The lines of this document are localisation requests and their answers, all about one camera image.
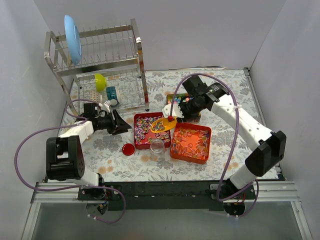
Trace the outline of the red tray swirl lollipops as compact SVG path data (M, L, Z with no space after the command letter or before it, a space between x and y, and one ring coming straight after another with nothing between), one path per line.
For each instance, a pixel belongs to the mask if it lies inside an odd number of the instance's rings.
M151 125L156 120L163 117L161 112L137 113L134 115L134 145L137 150L146 150L154 139L161 140L164 146L168 148L171 145L170 131L153 133Z

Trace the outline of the yellow plastic scoop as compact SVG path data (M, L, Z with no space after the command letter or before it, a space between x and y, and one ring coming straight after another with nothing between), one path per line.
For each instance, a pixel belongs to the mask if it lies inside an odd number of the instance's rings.
M169 116L168 118L162 117L151 124L150 130L153 133L166 132L171 129L174 129L177 123L178 121L176 117L173 117L173 116Z

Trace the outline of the orange tray clear lollipops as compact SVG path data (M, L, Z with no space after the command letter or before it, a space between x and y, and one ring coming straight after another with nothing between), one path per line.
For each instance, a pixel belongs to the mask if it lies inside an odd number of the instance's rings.
M210 155L212 130L210 127L177 123L170 146L170 157L176 160L204 165Z

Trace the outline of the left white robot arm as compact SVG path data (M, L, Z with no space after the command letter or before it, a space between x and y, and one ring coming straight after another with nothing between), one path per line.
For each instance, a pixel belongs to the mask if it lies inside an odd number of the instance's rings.
M124 121L117 110L103 109L101 103L85 103L81 119L65 133L46 141L46 176L49 180L71 181L77 185L90 186L89 194L95 200L106 196L106 187L100 174L86 169L82 144L94 132L106 130L113 136L128 132L132 127Z

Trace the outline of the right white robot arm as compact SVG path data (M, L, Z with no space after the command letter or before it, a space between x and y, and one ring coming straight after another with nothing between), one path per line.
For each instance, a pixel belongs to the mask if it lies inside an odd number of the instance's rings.
M246 142L251 154L227 180L220 179L216 190L216 199L220 202L237 199L251 183L284 158L287 137L281 130L274 132L247 113L224 82L215 77L215 83L207 85L201 77L201 73L193 73L179 83L192 98L179 104L181 120L186 122L208 110L223 119L234 129L235 136Z

